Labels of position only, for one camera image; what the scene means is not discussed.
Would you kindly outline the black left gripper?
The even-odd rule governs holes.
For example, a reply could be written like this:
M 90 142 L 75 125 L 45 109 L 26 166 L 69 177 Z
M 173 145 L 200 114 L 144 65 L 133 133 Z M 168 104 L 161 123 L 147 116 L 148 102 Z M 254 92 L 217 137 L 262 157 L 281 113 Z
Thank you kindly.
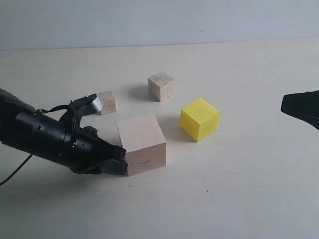
M 59 120 L 48 112 L 65 110 Z M 35 109 L 11 93 L 0 91 L 0 141 L 2 144 L 68 167 L 76 174 L 125 175 L 126 150 L 98 137 L 91 127 L 80 127 L 74 108 L 59 105 Z

